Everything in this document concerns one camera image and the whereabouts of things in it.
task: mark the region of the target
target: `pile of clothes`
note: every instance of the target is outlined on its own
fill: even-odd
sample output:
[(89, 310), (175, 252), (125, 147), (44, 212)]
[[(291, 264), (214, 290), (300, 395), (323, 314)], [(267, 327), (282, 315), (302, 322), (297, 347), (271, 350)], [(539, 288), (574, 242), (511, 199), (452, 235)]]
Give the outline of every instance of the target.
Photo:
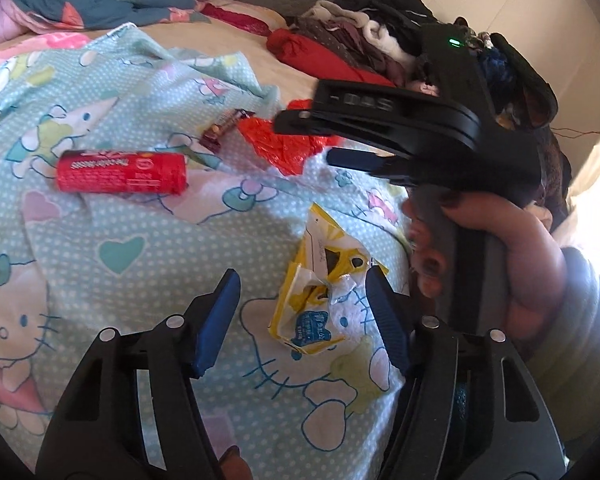
[[(286, 20), (289, 30), (274, 31), (267, 48), (297, 70), (440, 95), (421, 34), (439, 21), (421, 0), (318, 0)], [(464, 18), (454, 24), (485, 77), (500, 125), (536, 138), (542, 184), (535, 203), (550, 211), (556, 228), (567, 216), (571, 167), (549, 128), (558, 112), (554, 92), (501, 34), (476, 34)]]

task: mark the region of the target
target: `wall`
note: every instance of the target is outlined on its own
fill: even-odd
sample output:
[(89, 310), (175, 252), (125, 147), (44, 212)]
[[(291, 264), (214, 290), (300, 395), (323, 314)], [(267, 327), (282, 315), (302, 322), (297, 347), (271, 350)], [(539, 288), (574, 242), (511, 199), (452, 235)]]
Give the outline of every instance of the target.
[[(600, 23), (584, 0), (423, 1), (440, 20), (464, 16), (476, 31), (503, 34), (551, 84), (560, 102), (554, 126), (600, 130)], [(560, 137), (574, 170), (595, 141)]]

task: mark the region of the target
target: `yellow plastic packaging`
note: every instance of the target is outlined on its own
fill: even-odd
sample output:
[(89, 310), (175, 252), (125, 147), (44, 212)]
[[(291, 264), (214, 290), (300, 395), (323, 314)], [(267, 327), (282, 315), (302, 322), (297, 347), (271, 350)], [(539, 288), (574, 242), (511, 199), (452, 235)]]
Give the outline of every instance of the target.
[(339, 301), (363, 286), (373, 264), (369, 252), (320, 206), (309, 209), (298, 254), (289, 264), (269, 333), (302, 354), (314, 355), (346, 339)]

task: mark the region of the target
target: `red cylindrical canister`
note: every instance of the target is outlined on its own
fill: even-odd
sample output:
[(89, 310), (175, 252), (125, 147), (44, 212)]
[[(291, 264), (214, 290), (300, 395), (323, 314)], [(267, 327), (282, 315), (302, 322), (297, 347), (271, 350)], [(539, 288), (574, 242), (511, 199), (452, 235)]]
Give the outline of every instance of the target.
[(64, 152), (58, 161), (58, 189), (67, 193), (167, 193), (187, 188), (180, 153)]

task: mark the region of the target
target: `hello kitty bed sheet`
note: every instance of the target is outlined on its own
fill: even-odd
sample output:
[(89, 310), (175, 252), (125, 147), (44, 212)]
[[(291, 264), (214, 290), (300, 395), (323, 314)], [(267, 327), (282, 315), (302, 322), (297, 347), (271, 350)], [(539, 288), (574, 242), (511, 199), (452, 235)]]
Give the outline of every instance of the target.
[[(308, 210), (318, 203), (404, 290), (404, 190), (336, 170), (324, 154), (283, 178), (241, 135), (198, 143), (224, 110), (283, 108), (240, 53), (166, 50), (133, 25), (73, 50), (0, 65), (0, 431), (31, 468), (54, 407), (96, 334), (152, 328), (213, 290), (227, 267), (240, 305), (216, 366), (194, 383), (216, 453), (238, 444), (256, 478), (372, 479), (401, 382), (363, 288), (338, 320), (349, 338), (301, 355), (267, 331)], [(62, 194), (67, 149), (176, 151), (181, 196)], [(147, 378), (148, 455), (161, 463)]]

